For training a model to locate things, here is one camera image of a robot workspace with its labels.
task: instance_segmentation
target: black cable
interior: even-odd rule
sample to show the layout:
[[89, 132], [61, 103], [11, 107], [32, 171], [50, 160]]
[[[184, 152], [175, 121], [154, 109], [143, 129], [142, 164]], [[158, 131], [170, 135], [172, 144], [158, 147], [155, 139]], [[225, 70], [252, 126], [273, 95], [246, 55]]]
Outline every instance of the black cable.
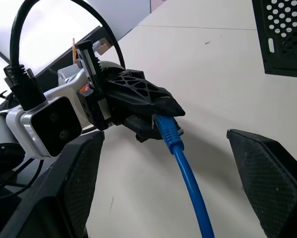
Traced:
[[15, 192], [13, 194], [0, 197], [0, 200], [8, 199], [8, 198], [11, 198], [11, 197], [15, 197], [15, 196], [21, 194], [22, 192], [24, 192], [26, 189], [28, 189], [34, 183], [34, 181], [37, 179], [37, 177], [39, 176], [39, 173], [41, 171], [41, 168], [43, 167], [43, 164], [44, 164], [44, 161], [41, 160], [39, 162], [39, 166], [38, 166], [38, 169], [37, 169], [34, 177], [31, 179], [31, 181], [24, 188], [22, 188], [20, 191], [17, 191], [17, 192]]
[[119, 61], [120, 61], [120, 65], [125, 68], [125, 62], [123, 59], [123, 55], [122, 55], [122, 51], [121, 48], [119, 46], [119, 43], [117, 41], [117, 39], [115, 38], [110, 26], [108, 25], [108, 23], [103, 19], [103, 17], [93, 8], [91, 7], [88, 3], [86, 3], [83, 0], [71, 0], [73, 2], [75, 2], [76, 4], [78, 4], [79, 6], [83, 7], [85, 10], [87, 10], [92, 16], [94, 16], [104, 27], [104, 29], [106, 30], [106, 32], [108, 33], [114, 47], [115, 50], [117, 52], [117, 55], [119, 57]]
[[23, 169], [25, 169], [31, 162], [33, 162], [34, 159], [29, 159], [27, 160], [24, 164], [22, 164], [21, 167], [19, 167], [11, 176], [9, 176], [8, 179], [6, 179], [1, 185], [0, 185], [0, 189], [2, 189], [3, 187], [5, 187], [9, 182], [11, 182], [13, 180], [13, 178], [15, 178], [21, 171], [23, 171]]
[[[30, 9], [35, 5], [39, 0], [25, 0], [23, 4], [20, 6], [17, 15], [14, 19], [13, 26], [11, 29], [10, 35], [10, 44], [9, 44], [9, 54], [10, 54], [10, 65], [11, 66], [19, 66], [19, 42], [20, 42], [20, 33], [25, 22], [25, 19], [30, 11]], [[79, 6], [83, 7], [87, 10], [91, 15], [93, 15], [104, 27], [107, 31], [111, 41], [115, 47], [115, 50], [118, 54], [120, 65], [125, 68], [125, 62], [123, 59], [122, 51], [119, 46], [117, 39], [115, 38], [111, 28], [109, 27], [108, 23], [103, 19], [103, 17], [88, 3], [84, 2], [83, 0], [71, 0], [78, 4]]]

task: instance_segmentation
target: perforated metal panel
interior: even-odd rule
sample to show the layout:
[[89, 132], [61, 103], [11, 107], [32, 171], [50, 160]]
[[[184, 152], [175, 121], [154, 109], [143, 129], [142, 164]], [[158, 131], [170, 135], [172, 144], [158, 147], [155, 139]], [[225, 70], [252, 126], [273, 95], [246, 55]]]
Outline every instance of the perforated metal panel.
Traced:
[[100, 157], [98, 146], [99, 140], [90, 141], [84, 146], [68, 173], [64, 190], [64, 205], [77, 238], [83, 236], [93, 200]]
[[252, 0], [265, 72], [297, 77], [297, 0]]

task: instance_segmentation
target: white table surface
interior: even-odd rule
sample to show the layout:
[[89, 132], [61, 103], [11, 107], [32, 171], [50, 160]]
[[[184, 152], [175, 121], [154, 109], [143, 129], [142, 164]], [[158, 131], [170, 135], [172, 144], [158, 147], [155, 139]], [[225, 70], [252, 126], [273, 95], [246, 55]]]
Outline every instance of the white table surface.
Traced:
[[[297, 78], [265, 75], [255, 30], [138, 26], [120, 46], [127, 68], [143, 70], [186, 111], [178, 118], [185, 154], [215, 236], [266, 237], [242, 190], [226, 131], [275, 139], [297, 159]], [[118, 62], [114, 49], [102, 59]], [[122, 126], [106, 132], [87, 227], [92, 238], [201, 236], [166, 145], [140, 144]]]
[[251, 0], [167, 0], [139, 25], [257, 29]]

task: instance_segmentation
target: blue ethernet cable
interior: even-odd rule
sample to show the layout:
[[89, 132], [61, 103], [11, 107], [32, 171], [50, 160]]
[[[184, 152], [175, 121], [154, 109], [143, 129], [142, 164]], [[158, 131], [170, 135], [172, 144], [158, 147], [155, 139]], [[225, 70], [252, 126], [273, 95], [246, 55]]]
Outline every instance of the blue ethernet cable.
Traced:
[[157, 127], [172, 155], [175, 156], [178, 166], [182, 172], [192, 204], [196, 213], [199, 228], [203, 238], [214, 238], [214, 231], [210, 222], [203, 197], [185, 155], [183, 153], [184, 143], [181, 140], [173, 117], [156, 115]]

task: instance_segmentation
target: cable connector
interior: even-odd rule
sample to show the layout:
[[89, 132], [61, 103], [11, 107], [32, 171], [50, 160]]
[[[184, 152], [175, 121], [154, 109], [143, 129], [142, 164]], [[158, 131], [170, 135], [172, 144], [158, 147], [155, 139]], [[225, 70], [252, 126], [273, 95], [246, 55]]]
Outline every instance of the cable connector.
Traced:
[[161, 115], [154, 115], [153, 119], [155, 120], [157, 127], [161, 136], [163, 137], [170, 153], [173, 155], [173, 147], [175, 145], [179, 146], [184, 150], [184, 143], [179, 136], [178, 128], [175, 125], [173, 117], [165, 117]]
[[46, 101], [46, 97], [36, 79], [28, 74], [24, 65], [4, 68], [5, 82], [17, 98], [19, 104], [28, 111]]

